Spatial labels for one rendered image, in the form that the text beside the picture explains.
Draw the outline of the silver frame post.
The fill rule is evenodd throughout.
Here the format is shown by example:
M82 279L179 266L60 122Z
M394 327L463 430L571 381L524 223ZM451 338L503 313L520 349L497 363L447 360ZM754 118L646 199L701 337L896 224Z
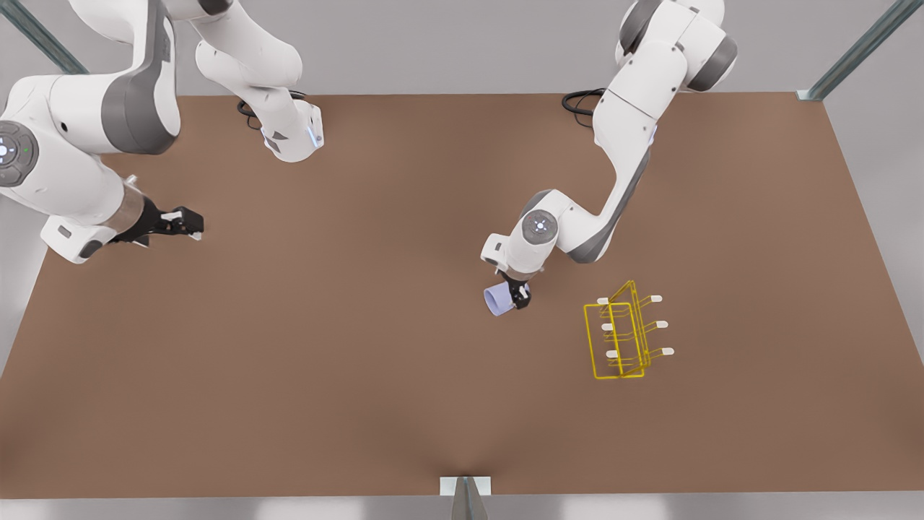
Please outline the silver frame post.
M66 74L88 74L89 70L36 19L20 0L0 0L0 14L22 33L53 65Z
M895 0L817 82L806 90L796 91L796 98L811 102L821 102L827 98L898 27L923 6L924 0Z
M440 495L452 496L451 520L489 520L483 497L492 494L491 477L440 477Z

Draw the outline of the lavender cup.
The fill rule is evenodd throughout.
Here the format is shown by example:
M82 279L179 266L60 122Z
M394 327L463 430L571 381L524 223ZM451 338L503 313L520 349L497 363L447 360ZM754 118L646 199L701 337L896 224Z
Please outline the lavender cup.
M483 299L493 316L501 316L517 308L510 293L510 286L506 281L486 287L483 290Z

